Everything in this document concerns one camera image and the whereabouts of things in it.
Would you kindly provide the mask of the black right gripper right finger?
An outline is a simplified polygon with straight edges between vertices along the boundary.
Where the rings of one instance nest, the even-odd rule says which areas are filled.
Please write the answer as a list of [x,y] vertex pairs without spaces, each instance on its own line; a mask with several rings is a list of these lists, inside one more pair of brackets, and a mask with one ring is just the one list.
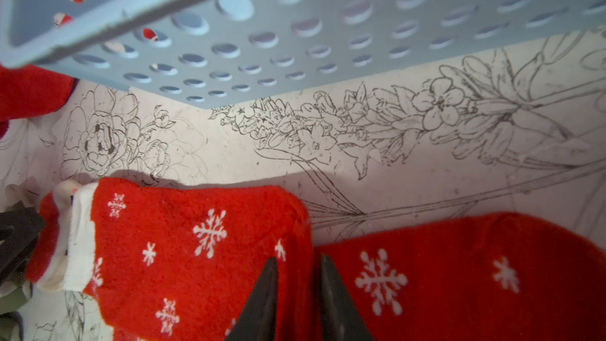
[[320,258],[320,318],[323,340],[374,340],[334,261],[325,254]]

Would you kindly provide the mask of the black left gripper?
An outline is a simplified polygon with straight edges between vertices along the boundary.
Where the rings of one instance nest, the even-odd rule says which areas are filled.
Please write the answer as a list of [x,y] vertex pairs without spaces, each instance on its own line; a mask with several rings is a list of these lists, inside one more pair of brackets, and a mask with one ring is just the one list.
[[31,257],[45,225],[32,207],[1,214],[1,284]]

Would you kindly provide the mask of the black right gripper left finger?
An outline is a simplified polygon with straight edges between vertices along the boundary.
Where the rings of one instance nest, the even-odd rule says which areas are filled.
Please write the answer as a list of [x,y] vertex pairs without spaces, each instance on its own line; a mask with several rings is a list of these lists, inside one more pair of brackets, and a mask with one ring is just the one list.
[[264,265],[251,294],[227,341],[273,341],[276,334],[276,306],[279,271],[275,257]]

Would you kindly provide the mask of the red santa snowflake sock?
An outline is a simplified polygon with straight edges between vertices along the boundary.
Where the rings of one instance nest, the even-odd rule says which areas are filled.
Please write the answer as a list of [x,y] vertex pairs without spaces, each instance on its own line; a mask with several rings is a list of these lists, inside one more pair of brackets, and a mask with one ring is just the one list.
[[61,182],[25,269],[41,290],[96,300],[116,340],[223,340],[270,258],[276,339],[313,338],[306,206],[279,186],[168,189],[121,178]]
[[377,340],[603,340],[605,254],[498,212],[320,246]]

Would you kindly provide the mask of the light blue plastic basket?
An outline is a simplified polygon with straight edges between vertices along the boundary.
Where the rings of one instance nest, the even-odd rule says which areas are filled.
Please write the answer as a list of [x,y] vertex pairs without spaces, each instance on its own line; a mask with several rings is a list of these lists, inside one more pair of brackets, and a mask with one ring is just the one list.
[[592,28],[605,0],[1,0],[1,63],[213,108]]

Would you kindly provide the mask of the red snowflake patterned sock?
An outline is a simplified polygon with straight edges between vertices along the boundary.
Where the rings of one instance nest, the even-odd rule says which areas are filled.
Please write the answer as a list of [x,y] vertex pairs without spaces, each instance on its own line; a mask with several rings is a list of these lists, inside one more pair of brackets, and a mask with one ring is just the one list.
[[36,66],[1,66],[1,137],[12,120],[37,118],[61,109],[79,80]]

